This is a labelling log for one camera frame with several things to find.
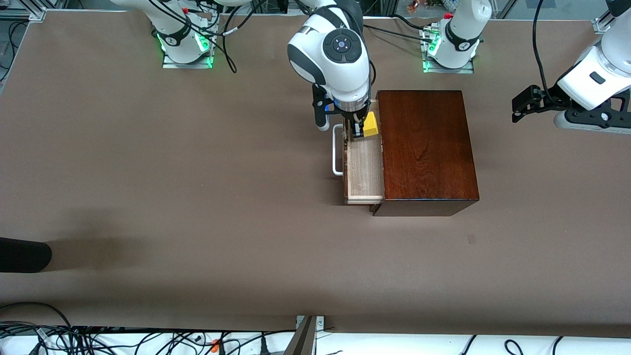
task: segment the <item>wooden drawer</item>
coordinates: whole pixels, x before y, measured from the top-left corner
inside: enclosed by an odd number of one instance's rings
[[[380,134],[344,134],[345,198],[376,216],[451,216],[480,199],[460,91],[380,91]]]

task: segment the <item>drawer handle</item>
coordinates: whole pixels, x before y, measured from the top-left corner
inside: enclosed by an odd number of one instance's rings
[[[333,149],[332,149],[332,151],[333,151],[333,157],[332,157],[333,162],[332,162],[331,166],[332,166],[332,169],[333,169],[333,174],[335,174],[336,176],[343,176],[344,175],[343,171],[337,171],[337,169],[335,168],[335,158],[337,156],[337,154],[335,154],[335,131],[338,128],[341,129],[342,127],[344,127],[344,125],[341,124],[341,123],[336,124],[335,126],[333,126]]]

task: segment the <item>black cylinder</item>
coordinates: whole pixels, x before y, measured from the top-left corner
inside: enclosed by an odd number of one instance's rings
[[[40,272],[50,258],[46,243],[0,238],[0,272]]]

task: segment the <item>brown table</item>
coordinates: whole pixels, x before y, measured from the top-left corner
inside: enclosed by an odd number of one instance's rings
[[[315,313],[339,331],[630,333],[631,140],[556,129],[552,113],[510,122],[539,82],[530,22],[491,21],[470,76],[423,74],[418,43],[365,31],[375,93],[463,91],[480,189],[451,218],[377,218],[342,205],[331,135],[288,64],[303,21],[253,17],[228,39],[236,75],[221,57],[160,69],[141,13],[31,25],[0,97],[0,221],[64,258],[0,275],[0,301],[47,301],[78,325],[271,329]],[[586,21],[539,31],[548,81],[595,38]]]

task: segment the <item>wooden box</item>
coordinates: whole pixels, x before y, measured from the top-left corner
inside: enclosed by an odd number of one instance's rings
[[[348,204],[375,216],[451,216],[480,199],[460,91],[380,91],[380,135],[345,139]]]

